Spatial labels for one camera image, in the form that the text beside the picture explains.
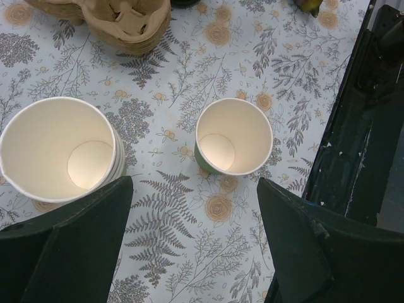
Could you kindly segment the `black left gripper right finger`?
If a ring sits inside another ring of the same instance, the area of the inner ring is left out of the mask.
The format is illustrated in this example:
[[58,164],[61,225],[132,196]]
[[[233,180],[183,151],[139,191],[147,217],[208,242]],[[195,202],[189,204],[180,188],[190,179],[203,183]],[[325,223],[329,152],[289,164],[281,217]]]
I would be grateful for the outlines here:
[[275,267],[267,302],[402,302],[403,235],[345,218],[267,179],[257,194]]

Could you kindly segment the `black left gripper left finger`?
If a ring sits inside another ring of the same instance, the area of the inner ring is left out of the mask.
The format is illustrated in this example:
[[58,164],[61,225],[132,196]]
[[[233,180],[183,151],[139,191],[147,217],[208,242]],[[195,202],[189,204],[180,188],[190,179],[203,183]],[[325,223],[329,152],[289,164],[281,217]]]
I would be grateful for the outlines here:
[[129,176],[1,231],[1,302],[106,302],[133,198]]

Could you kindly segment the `green paper coffee cup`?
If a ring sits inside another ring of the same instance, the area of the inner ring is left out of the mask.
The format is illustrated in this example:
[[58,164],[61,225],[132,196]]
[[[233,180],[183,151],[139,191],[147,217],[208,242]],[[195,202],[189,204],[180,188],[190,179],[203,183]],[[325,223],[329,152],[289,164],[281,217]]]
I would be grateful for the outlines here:
[[272,149],[271,124],[248,101],[224,98],[212,102],[196,123],[195,159],[213,174],[251,174],[267,162]]

